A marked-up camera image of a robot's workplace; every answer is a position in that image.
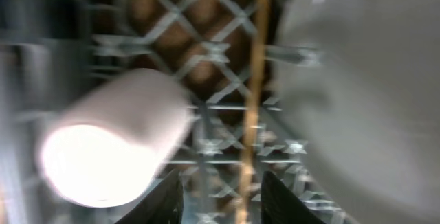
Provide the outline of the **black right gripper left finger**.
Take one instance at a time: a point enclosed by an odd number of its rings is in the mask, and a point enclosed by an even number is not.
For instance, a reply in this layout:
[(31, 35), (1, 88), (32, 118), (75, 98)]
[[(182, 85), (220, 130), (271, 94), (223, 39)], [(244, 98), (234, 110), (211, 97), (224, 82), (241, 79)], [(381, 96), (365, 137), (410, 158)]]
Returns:
[(181, 224), (183, 191), (179, 171), (173, 170), (115, 224)]

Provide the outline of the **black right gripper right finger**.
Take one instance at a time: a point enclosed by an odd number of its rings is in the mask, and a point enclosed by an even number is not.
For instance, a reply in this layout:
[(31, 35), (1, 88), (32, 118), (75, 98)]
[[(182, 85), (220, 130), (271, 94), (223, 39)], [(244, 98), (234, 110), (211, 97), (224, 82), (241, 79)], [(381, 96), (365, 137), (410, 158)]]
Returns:
[(262, 224), (325, 224), (273, 173), (261, 183)]

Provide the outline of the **pink cup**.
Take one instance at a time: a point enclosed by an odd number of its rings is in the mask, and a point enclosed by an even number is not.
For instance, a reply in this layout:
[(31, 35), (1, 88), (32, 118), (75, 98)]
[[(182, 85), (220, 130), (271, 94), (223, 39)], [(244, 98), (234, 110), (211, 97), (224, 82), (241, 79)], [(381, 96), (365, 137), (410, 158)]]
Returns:
[(35, 160), (61, 198), (90, 208), (136, 200), (187, 138), (193, 110), (171, 76), (133, 69), (82, 97), (38, 142)]

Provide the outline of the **grey plate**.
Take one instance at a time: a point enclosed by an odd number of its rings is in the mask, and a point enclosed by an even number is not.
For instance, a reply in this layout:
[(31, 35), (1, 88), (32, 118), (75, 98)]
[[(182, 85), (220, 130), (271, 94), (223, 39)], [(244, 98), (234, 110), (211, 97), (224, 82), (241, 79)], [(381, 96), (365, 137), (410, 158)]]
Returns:
[(439, 0), (289, 0), (283, 117), (318, 185), (359, 223), (439, 222)]

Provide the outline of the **wooden chopstick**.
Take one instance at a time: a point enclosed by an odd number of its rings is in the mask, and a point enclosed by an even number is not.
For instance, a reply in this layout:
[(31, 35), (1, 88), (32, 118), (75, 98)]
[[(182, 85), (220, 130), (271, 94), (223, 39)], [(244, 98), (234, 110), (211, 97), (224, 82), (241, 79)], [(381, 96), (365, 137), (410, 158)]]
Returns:
[(259, 104), (261, 87), (265, 71), (265, 44), (270, 21), (270, 0), (256, 0), (256, 14), (254, 17), (257, 33), (252, 40), (250, 53), (250, 79), (248, 87), (250, 93), (245, 100), (243, 150), (240, 154), (241, 171), (239, 177), (239, 201), (236, 206), (235, 223), (248, 222), (248, 197), (252, 182), (254, 142), (257, 136), (259, 121)]

